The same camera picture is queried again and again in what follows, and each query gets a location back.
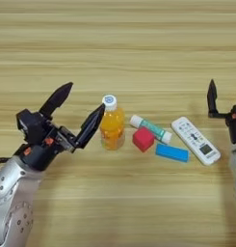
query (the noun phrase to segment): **blue sponge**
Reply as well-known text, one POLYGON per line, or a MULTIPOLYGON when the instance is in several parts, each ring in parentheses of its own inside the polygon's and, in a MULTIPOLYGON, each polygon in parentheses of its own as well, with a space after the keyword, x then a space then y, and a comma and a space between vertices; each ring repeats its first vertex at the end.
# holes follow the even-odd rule
POLYGON ((179 148, 174 148, 162 144, 158 144, 156 147, 156 154, 163 156, 165 158, 171 158, 177 161, 188 162, 189 161, 189 152, 179 148))

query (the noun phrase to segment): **orange juice bottle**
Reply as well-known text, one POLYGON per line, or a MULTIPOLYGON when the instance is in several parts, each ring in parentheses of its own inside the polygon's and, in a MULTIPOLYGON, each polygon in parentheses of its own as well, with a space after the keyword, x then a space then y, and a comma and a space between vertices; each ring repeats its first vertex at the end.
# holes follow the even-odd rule
POLYGON ((102 102, 106 110, 100 125, 101 142, 105 149, 115 151, 125 141, 124 112, 118 107, 115 96, 104 96, 102 102))

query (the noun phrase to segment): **pink cube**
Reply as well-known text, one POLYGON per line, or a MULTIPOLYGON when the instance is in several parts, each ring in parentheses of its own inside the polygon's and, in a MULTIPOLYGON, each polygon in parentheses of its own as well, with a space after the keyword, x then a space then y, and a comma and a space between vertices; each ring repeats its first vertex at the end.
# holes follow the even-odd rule
POLYGON ((145 127, 138 129, 133 135, 133 143, 141 150, 146 151, 154 144, 154 135, 145 127))

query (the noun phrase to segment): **bottle cap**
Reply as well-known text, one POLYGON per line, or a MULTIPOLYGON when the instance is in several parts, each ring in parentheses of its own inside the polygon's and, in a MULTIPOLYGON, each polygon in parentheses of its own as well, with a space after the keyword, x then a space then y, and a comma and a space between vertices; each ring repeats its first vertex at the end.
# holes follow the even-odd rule
POLYGON ((136 128, 139 128, 142 121, 143 119, 141 117, 134 115, 130 120, 130 124, 136 128))
POLYGON ((162 138, 162 142, 165 144, 169 144, 170 143, 170 139, 171 139, 172 134, 167 132, 164 134, 163 138, 162 138))
POLYGON ((102 99, 102 103, 105 104, 106 111, 108 111, 108 112, 115 111, 118 107, 117 98, 115 96, 112 96, 112 95, 104 96, 102 99))

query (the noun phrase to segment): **cable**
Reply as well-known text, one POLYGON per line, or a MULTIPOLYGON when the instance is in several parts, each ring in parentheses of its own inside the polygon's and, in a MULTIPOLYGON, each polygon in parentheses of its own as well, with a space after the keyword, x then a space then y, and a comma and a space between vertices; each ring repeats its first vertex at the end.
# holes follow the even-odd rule
POLYGON ((1 157, 0 158, 0 164, 1 163, 6 163, 9 160, 9 158, 1 157))

